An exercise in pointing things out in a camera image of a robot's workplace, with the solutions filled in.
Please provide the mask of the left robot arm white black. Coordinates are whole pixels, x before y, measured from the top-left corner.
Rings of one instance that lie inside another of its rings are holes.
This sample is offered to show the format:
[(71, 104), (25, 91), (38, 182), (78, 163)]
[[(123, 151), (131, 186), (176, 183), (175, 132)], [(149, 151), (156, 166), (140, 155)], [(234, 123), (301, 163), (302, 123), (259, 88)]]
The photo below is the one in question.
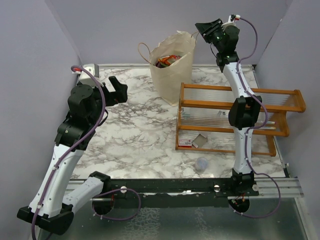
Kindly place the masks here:
[(128, 100), (128, 86), (110, 76), (114, 91), (103, 83), (100, 87), (78, 83), (67, 100), (68, 113), (58, 127), (53, 155), (36, 196), (28, 206), (18, 210), (17, 217), (52, 234), (63, 235), (76, 212), (96, 195), (106, 197), (111, 190), (111, 178), (95, 171), (71, 193), (66, 194), (71, 175), (95, 134), (95, 127), (105, 119), (105, 106)]

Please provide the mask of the orange snack packet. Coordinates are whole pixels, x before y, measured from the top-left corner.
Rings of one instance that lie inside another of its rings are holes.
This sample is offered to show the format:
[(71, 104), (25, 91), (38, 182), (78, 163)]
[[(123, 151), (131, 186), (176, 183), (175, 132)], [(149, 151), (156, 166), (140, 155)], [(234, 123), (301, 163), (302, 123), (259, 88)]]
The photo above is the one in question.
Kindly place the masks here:
[(156, 66), (158, 68), (166, 68), (166, 67), (169, 67), (171, 64), (175, 63), (180, 58), (181, 58), (181, 56), (179, 56), (179, 55), (164, 56), (164, 57), (161, 57), (158, 59)]

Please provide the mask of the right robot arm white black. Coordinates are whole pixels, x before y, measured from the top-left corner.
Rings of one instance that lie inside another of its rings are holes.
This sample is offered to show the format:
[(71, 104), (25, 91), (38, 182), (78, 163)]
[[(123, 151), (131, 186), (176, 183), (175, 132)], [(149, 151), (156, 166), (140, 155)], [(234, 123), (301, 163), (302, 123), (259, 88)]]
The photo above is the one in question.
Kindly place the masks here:
[(239, 20), (240, 15), (232, 14), (227, 22), (217, 19), (195, 24), (205, 42), (217, 49), (216, 64), (228, 80), (235, 98), (228, 113), (228, 121), (235, 136), (235, 161), (229, 189), (236, 196), (248, 192), (255, 183), (251, 166), (251, 142), (262, 107), (262, 98), (249, 87), (242, 71), (242, 59), (236, 51), (240, 33), (236, 22)]

